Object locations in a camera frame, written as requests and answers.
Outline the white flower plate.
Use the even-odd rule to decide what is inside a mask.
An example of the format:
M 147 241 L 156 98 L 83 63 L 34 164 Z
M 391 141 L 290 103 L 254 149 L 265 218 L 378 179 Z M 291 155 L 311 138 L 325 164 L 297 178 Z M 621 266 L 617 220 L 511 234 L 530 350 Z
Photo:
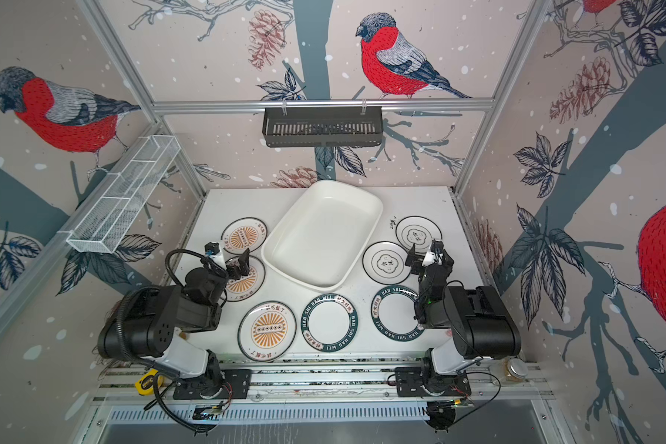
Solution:
M 397 285 L 411 275 L 411 268 L 405 264 L 407 251 L 395 242 L 374 242 L 364 251 L 362 264 L 364 272 L 376 283 Z
M 407 216 L 401 219 L 395 228 L 395 235 L 406 251 L 415 249 L 422 253 L 431 247 L 433 241 L 443 239 L 440 227 L 423 216 Z

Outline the green rim plate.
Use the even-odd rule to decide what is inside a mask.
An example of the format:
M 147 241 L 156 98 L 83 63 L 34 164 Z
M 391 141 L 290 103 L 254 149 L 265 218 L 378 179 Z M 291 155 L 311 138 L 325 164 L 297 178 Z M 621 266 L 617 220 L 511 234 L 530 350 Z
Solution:
M 353 303 L 336 293 L 312 299 L 301 315 L 303 338 L 320 353 L 336 353 L 348 347 L 358 327 L 359 316 Z
M 414 312 L 414 304 L 418 299 L 416 292 L 401 285 L 390 285 L 379 290 L 370 308 L 377 331 L 394 342 L 413 342 L 418 339 L 424 332 Z

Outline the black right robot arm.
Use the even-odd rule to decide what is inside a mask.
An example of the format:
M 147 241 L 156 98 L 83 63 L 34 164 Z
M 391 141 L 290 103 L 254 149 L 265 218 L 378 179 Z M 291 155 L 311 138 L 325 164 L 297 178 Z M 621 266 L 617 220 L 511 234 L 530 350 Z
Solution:
M 424 329 L 451 331 L 451 338 L 425 352 L 421 376 L 424 381 L 455 377 L 483 361 L 501 360 L 521 351 L 521 335 L 501 296 L 492 286 L 468 289 L 451 281 L 454 261 L 442 242 L 405 258 L 418 276 L 419 298 L 414 318 Z

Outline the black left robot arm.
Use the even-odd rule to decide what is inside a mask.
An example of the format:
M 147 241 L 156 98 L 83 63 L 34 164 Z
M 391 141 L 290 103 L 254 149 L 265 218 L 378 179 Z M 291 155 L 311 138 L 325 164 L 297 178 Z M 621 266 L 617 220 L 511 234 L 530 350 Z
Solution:
M 250 249 L 229 260 L 217 242 L 203 253 L 175 249 L 165 256 L 168 286 L 146 286 L 120 301 L 99 334 L 101 357 L 140 364 L 170 379 L 219 379 L 216 355 L 183 333 L 214 331 L 228 303 L 227 286 L 250 272 Z

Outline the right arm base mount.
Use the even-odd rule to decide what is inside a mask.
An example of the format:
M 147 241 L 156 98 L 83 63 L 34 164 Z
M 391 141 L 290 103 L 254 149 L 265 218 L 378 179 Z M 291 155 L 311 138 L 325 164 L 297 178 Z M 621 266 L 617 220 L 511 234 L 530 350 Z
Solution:
M 416 366 L 397 367 L 394 379 L 394 387 L 401 398 L 471 396 L 466 374 L 439 375 Z

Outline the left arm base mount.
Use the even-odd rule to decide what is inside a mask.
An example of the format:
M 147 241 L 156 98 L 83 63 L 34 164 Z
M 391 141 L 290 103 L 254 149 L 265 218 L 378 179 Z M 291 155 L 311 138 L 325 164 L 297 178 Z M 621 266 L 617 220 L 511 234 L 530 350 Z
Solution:
M 249 369 L 220 370 L 213 375 L 181 379 L 173 398 L 178 401 L 244 400 L 252 379 Z

